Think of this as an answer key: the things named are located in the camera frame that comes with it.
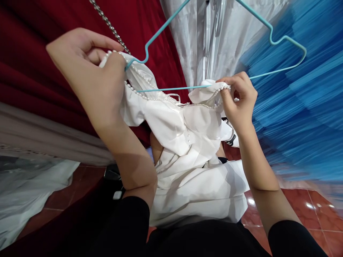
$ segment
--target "black sleeve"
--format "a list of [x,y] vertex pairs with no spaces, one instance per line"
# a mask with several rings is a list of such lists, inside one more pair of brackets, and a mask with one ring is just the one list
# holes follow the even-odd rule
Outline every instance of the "black sleeve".
[[89,256],[143,256],[149,230],[149,206],[139,197],[121,200]]
[[269,230],[269,246],[274,257],[327,256],[307,229],[295,221],[279,221]]

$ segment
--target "metal hanger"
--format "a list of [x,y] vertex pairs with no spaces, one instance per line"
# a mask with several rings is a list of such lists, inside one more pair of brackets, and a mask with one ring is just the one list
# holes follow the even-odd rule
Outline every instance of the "metal hanger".
[[[170,22],[175,18],[175,16],[182,10],[182,8],[189,2],[190,0],[185,0],[182,5],[176,10],[176,12],[163,24],[163,26],[152,36],[152,38],[146,43],[145,45],[145,59],[140,61],[137,58],[133,58],[125,67],[125,71],[131,66],[131,64],[136,61],[139,63],[146,63],[149,59],[149,52],[148,52],[148,47],[151,45],[151,43],[162,33],[162,31],[170,24]],[[295,46],[297,46],[298,48],[300,48],[303,51],[303,56],[302,58],[299,60],[299,62],[293,66],[287,67],[287,68],[283,68],[283,69],[279,69],[279,70],[275,70],[275,71],[271,71],[271,72],[267,72],[261,75],[257,75],[257,76],[253,76],[250,77],[250,79],[255,79],[258,77],[262,77],[262,76],[266,76],[266,75],[270,75],[273,73],[277,73],[280,71],[284,71],[284,70],[289,70],[289,69],[293,69],[295,67],[297,67],[299,64],[302,63],[302,61],[305,59],[306,54],[307,54],[307,50],[306,48],[301,45],[300,43],[298,43],[297,41],[295,41],[294,39],[290,38],[289,36],[285,35],[283,36],[281,39],[279,39],[278,41],[274,42],[272,39],[272,35],[273,35],[273,26],[263,17],[261,17],[257,12],[255,12],[249,5],[247,5],[245,2],[243,2],[242,0],[236,0],[239,4],[241,4],[245,9],[248,10],[248,12],[250,12],[252,15],[254,15],[260,22],[262,22],[268,29],[269,29],[269,43],[271,45],[277,45],[279,43],[281,43],[283,40],[288,40],[289,42],[291,42],[292,44],[294,44]],[[168,88],[168,89],[150,89],[150,90],[139,90],[137,92],[153,92],[153,91],[171,91],[171,90],[181,90],[181,89],[195,89],[195,88],[203,88],[203,87],[208,87],[206,86],[194,86],[194,87],[175,87],[175,88]]]

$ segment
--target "white dress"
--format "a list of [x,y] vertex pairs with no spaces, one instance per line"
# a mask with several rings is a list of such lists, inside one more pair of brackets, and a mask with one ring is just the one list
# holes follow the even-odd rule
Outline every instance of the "white dress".
[[[120,53],[129,62],[133,57]],[[107,58],[101,62],[103,67]],[[157,88],[152,72],[133,62],[126,71],[121,114],[129,126],[144,120],[164,147],[157,162],[157,191],[150,213],[150,226],[168,226],[189,216],[238,222],[247,209],[244,192],[249,190],[242,161],[222,164],[215,153],[220,142],[231,138],[232,129],[221,119],[221,89],[215,83],[195,89],[193,104],[181,104]]]

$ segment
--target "blue tulle skirt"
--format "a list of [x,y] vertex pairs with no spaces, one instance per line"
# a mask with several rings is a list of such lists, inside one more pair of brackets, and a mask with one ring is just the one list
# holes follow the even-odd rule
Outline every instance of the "blue tulle skirt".
[[[274,28],[274,41],[288,35],[308,53],[294,69],[252,80],[262,148],[277,174],[335,184],[329,194],[343,201],[343,2],[294,1]],[[271,46],[266,34],[240,61],[255,76],[301,56],[289,42]]]

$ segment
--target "metal chain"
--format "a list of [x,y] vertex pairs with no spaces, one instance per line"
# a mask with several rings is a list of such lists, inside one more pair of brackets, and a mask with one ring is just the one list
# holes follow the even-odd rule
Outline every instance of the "metal chain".
[[95,0],[89,0],[90,3],[94,6],[94,9],[98,11],[99,15],[102,17],[102,19],[106,22],[106,24],[108,25],[108,27],[110,28],[110,30],[112,31],[112,33],[114,34],[115,38],[118,40],[119,44],[122,45],[122,47],[124,48],[124,51],[127,52],[128,54],[131,55],[130,51],[128,50],[128,48],[126,47],[126,45],[124,44],[124,42],[121,40],[120,36],[118,35],[117,31],[114,29],[114,27],[112,26],[111,22],[108,20],[108,18],[104,15],[104,12],[101,11],[100,7],[97,5],[97,3],[95,2]]

